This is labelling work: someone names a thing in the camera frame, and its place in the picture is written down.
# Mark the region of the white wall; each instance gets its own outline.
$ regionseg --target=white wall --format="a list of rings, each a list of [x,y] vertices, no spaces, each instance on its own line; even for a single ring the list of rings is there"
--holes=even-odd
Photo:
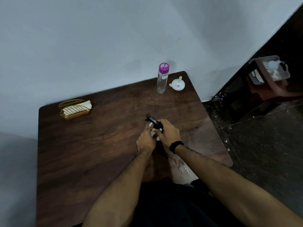
[[[39,107],[153,78],[161,62],[209,99],[302,1],[0,0],[0,131],[36,139]]]
[[[0,132],[0,225],[33,227],[37,140]]]

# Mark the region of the left hand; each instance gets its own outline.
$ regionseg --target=left hand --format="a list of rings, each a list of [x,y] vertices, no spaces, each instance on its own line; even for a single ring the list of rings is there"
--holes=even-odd
[[[155,134],[153,137],[151,136],[152,129],[153,125],[149,127],[149,124],[146,124],[144,131],[137,140],[138,153],[145,151],[152,153],[152,151],[156,148],[157,135]]]

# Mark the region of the dark brown table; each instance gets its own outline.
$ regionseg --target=dark brown table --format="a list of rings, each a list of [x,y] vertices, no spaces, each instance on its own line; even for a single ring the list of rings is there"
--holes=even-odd
[[[185,88],[175,91],[169,83],[179,76]],[[96,198],[136,154],[146,114],[169,120],[190,148],[232,165],[186,72],[170,74],[162,95],[157,94],[156,84],[155,78],[78,97],[91,100],[92,110],[71,120],[60,116],[59,103],[40,108],[36,226],[70,227],[83,222]],[[178,156],[161,151],[159,145],[144,182],[165,176],[179,183],[195,179]]]

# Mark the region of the hand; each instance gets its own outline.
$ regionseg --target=hand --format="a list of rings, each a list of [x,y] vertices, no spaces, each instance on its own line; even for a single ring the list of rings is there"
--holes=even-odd
[[[151,136],[151,130],[153,126],[149,127],[149,123],[146,124],[144,131],[141,133],[140,137],[137,140],[138,153],[148,151],[152,153],[152,151],[156,148],[156,138],[157,136]]]
[[[162,134],[160,130],[154,128],[152,129],[152,131],[157,133],[160,141],[163,143],[164,146],[169,148],[172,143],[176,141],[181,141],[179,129],[175,128],[174,125],[172,125],[166,119],[160,119],[159,121],[163,125],[164,133]]]

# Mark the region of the water bottle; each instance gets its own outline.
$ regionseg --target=water bottle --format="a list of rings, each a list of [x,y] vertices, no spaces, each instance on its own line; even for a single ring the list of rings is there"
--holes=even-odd
[[[157,93],[163,94],[166,88],[167,77],[169,76],[169,65],[161,63],[158,71]]]

